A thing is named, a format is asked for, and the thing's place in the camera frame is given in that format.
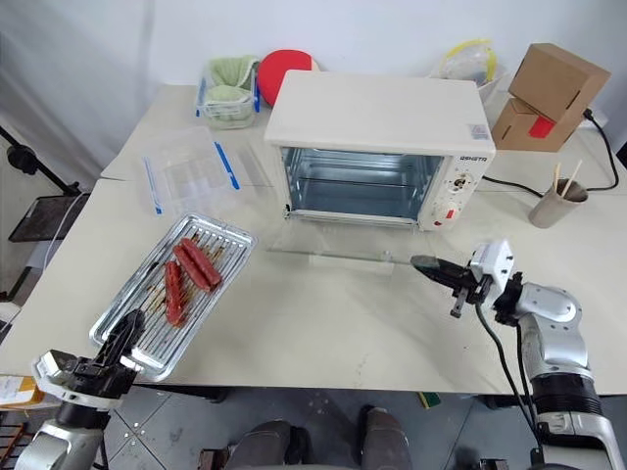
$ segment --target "yellow object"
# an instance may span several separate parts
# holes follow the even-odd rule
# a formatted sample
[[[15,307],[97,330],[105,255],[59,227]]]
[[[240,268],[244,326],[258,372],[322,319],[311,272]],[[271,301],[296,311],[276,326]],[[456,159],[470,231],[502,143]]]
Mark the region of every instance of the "yellow object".
[[[497,70],[497,55],[490,39],[465,41],[451,49],[440,64],[440,76],[453,79],[473,79],[477,86],[490,83]]]
[[[442,402],[440,396],[435,392],[417,392],[417,394],[424,409],[432,408]]]
[[[32,377],[0,375],[0,409],[50,408],[59,403],[40,391]]]

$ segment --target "red lid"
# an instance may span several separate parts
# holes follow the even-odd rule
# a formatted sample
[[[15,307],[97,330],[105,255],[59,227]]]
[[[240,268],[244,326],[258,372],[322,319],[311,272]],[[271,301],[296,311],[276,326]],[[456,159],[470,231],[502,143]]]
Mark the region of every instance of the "red lid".
[[[259,91],[271,106],[274,106],[278,91],[287,71],[310,71],[314,68],[312,56],[303,51],[280,49],[267,56],[259,65]]]

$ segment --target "oven brand label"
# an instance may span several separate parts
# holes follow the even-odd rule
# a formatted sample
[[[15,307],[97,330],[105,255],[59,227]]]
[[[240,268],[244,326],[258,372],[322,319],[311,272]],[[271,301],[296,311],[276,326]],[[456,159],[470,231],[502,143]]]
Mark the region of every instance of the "oven brand label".
[[[487,162],[487,157],[459,157],[460,160],[470,160],[471,162]]]

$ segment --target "red tape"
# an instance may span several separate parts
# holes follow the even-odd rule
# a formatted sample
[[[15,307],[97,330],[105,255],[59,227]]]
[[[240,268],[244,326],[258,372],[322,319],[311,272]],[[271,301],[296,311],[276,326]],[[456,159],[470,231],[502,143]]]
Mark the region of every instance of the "red tape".
[[[536,121],[529,129],[529,135],[531,137],[535,137],[536,139],[544,139],[551,133],[554,126],[555,123],[552,120],[547,119],[543,116],[538,116]]]

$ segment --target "plastic bag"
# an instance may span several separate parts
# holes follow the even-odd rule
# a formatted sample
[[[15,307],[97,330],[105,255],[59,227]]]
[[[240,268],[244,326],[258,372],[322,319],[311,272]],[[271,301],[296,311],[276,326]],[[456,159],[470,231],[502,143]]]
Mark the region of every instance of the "plastic bag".
[[[462,42],[442,59],[439,77],[472,80],[477,86],[491,82],[497,69],[497,55],[491,45],[489,39]]]

